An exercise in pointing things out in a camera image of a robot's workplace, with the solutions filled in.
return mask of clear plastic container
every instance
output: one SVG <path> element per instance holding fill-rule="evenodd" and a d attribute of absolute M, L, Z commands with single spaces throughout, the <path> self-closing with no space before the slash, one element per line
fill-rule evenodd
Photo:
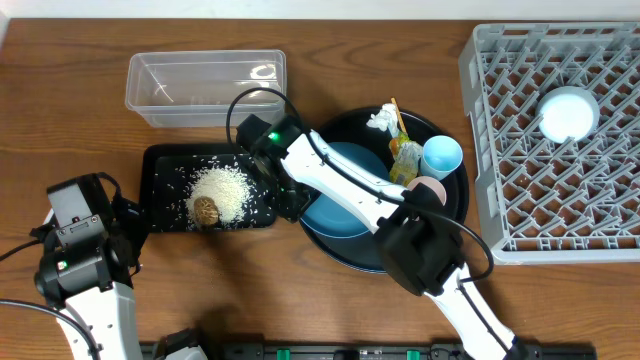
<path fill-rule="evenodd" d="M 125 104 L 153 127 L 224 126 L 236 96 L 258 86 L 286 94 L 282 51 L 140 53 L 131 58 Z M 234 107 L 231 124 L 250 114 L 273 122 L 284 115 L 284 101 L 264 91 L 249 94 Z"/>

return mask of wooden table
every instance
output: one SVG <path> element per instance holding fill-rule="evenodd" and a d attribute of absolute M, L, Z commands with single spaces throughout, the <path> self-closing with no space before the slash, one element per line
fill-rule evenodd
<path fill-rule="evenodd" d="M 314 125 L 357 107 L 400 104 L 451 132 L 476 166 L 457 59 L 476 23 L 241 20 L 28 20 L 0 53 L 0 253 L 29 240 L 45 188 L 97 171 L 138 198 L 144 150 L 222 141 L 223 129 L 154 129 L 124 106 L 129 59 L 150 51 L 281 49 L 288 93 Z M 479 231 L 472 199 L 466 223 Z M 482 254 L 467 241 L 475 269 Z M 41 249 L 0 264 L 0 297 L 42 303 Z M 299 225 L 154 234 L 134 278 L 140 339 L 200 324 L 268 340 L 428 343 L 457 334 L 436 306 L 389 277 L 348 269 Z M 640 353 L 638 265 L 499 267 L 480 290 L 504 324 L 541 343 L 592 343 L 602 359 Z M 0 308 L 0 358 L 70 358 L 51 317 Z"/>

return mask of white crumpled paper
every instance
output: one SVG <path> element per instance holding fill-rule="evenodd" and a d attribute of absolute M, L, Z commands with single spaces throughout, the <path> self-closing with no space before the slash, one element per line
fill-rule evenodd
<path fill-rule="evenodd" d="M 398 136 L 398 116 L 396 115 L 396 106 L 393 104 L 384 104 L 377 115 L 371 115 L 371 120 L 367 121 L 367 126 L 377 128 L 380 131 L 391 133 L 391 137 Z"/>

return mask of black tray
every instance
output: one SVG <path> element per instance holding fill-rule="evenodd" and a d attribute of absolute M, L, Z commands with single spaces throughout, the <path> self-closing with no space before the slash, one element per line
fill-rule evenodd
<path fill-rule="evenodd" d="M 368 107 L 344 113 L 319 130 L 322 138 L 328 142 L 350 142 L 372 151 L 391 170 L 393 156 L 388 144 L 391 140 L 389 132 L 382 132 L 366 125 L 372 114 L 377 114 L 380 107 Z M 411 140 L 424 144 L 427 139 L 436 135 L 446 135 L 429 120 L 409 111 L 401 110 L 407 132 Z M 445 212 L 458 222 L 464 222 L 469 207 L 469 180 L 464 163 L 452 175 L 441 181 L 447 190 Z M 358 270 L 383 273 L 377 252 L 373 249 L 373 236 L 363 235 L 354 239 L 335 239 L 318 236 L 311 228 L 300 223 L 311 240 L 335 260 Z"/>
<path fill-rule="evenodd" d="M 233 166 L 236 162 L 231 147 L 226 143 L 162 144 L 153 145 L 145 151 L 140 182 L 140 207 L 143 216 L 151 224 L 151 232 L 263 228 L 275 222 L 275 213 L 263 201 L 268 194 L 267 190 L 256 185 L 251 193 L 253 200 L 242 221 L 224 227 L 216 225 L 203 229 L 189 224 L 184 202 L 189 197 L 187 183 L 193 181 L 191 176 L 196 171 L 210 168 L 212 164 L 209 161 L 214 161 L 214 156 L 215 161 L 222 166 Z"/>

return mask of green tape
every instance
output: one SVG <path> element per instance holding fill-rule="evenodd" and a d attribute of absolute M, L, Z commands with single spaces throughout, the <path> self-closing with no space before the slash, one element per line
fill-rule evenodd
<path fill-rule="evenodd" d="M 291 351 L 289 349 L 281 349 L 276 353 L 277 360 L 290 360 L 291 359 Z"/>
<path fill-rule="evenodd" d="M 407 360 L 420 360 L 420 351 L 407 350 Z"/>

